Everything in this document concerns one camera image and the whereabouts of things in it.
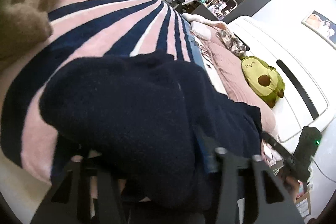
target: cable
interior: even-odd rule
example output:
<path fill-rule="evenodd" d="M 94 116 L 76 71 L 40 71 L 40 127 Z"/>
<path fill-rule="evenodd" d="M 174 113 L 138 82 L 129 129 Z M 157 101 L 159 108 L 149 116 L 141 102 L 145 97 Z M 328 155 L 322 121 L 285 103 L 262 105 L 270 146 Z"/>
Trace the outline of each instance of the cable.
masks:
<path fill-rule="evenodd" d="M 320 170 L 321 174 L 325 176 L 325 178 L 327 178 L 328 180 L 332 181 L 333 183 L 336 183 L 335 180 L 332 180 L 331 178 L 329 178 L 328 176 L 326 176 L 322 170 L 320 169 L 320 167 L 318 166 L 318 164 L 316 163 L 316 161 L 314 160 L 313 156 L 310 156 L 310 159 L 316 164 L 316 167 Z"/>

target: black fabric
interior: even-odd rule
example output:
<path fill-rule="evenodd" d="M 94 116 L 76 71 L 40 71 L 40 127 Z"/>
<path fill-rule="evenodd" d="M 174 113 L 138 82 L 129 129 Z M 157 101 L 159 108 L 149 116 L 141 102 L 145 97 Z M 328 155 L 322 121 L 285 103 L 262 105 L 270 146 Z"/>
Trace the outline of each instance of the black fabric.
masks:
<path fill-rule="evenodd" d="M 76 59 L 48 82 L 40 112 L 166 208 L 207 210 L 219 193 L 195 126 L 235 155 L 260 154 L 260 109 L 229 100 L 201 67 L 163 52 Z"/>

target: avocado plush toy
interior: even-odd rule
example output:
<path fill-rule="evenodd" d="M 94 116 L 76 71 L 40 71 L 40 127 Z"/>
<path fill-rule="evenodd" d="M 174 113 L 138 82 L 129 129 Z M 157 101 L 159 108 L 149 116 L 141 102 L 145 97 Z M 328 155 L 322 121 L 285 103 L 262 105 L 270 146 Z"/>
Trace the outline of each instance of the avocado plush toy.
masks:
<path fill-rule="evenodd" d="M 255 56 L 243 58 L 241 68 L 249 86 L 270 108 L 283 98 L 285 83 L 275 68 Z"/>

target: wall photo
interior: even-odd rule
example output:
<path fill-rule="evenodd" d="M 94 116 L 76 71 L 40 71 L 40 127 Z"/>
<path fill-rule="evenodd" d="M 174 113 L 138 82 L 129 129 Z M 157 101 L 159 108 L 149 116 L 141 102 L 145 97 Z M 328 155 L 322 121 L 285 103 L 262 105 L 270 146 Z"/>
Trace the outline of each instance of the wall photo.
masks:
<path fill-rule="evenodd" d="M 336 48 L 336 24 L 334 22 L 317 11 L 313 11 L 305 17 L 302 23 Z"/>

